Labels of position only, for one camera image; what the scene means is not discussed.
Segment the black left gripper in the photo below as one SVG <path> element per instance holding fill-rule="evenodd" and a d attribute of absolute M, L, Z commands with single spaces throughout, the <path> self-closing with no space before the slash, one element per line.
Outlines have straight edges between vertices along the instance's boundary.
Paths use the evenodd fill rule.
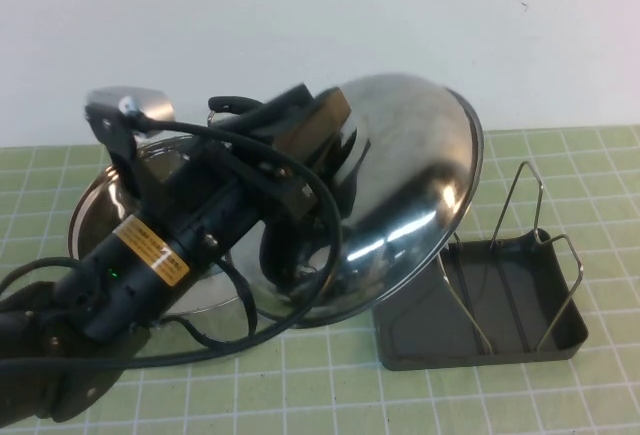
<path fill-rule="evenodd" d="M 351 113 L 343 91 L 329 88 L 313 96 L 300 84 L 267 102 L 266 124 L 259 140 L 282 153 L 314 153 L 339 134 Z M 267 195 L 266 177 L 259 173 L 258 154 L 246 148 L 227 149 L 204 140 L 197 157 L 197 218 L 203 228 L 225 228 L 235 223 L 247 228 L 257 223 Z M 299 221 L 317 205 L 308 182 L 289 177 L 279 185 L 279 201 L 287 216 Z"/>

